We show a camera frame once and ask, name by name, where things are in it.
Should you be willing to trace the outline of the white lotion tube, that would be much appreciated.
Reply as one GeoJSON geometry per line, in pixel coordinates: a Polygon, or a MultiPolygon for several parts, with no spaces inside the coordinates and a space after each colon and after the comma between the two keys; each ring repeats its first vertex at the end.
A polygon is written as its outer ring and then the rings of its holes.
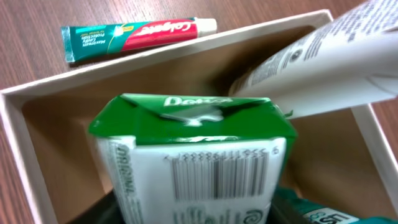
{"type": "Polygon", "coordinates": [[[266,97],[291,118],[397,96],[397,0],[366,1],[236,80],[238,97],[266,97]]]}

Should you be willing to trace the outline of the blue Listerine mouthwash bottle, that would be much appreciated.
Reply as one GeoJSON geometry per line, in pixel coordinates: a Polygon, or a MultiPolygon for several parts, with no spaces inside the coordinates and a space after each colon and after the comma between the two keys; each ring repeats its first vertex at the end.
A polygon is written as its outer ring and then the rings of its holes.
{"type": "Polygon", "coordinates": [[[397,220],[386,217],[358,218],[353,215],[300,198],[293,190],[278,187],[274,193],[282,208],[290,212],[288,218],[294,222],[313,224],[397,224],[397,220]]]}

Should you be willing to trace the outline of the Colgate toothpaste tube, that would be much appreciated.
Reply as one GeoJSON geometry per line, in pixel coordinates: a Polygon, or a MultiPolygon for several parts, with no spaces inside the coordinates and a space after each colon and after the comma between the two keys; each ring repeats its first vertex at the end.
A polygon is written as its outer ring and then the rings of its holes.
{"type": "Polygon", "coordinates": [[[75,63],[108,54],[169,45],[215,34],[213,18],[167,19],[98,26],[64,26],[65,60],[75,63]]]}

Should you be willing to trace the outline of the green white soap packet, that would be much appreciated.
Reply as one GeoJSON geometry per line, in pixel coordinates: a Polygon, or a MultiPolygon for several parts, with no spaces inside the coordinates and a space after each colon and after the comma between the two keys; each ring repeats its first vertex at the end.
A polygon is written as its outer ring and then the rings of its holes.
{"type": "Polygon", "coordinates": [[[113,98],[93,119],[126,223],[265,223],[297,133],[268,98],[113,98]]]}

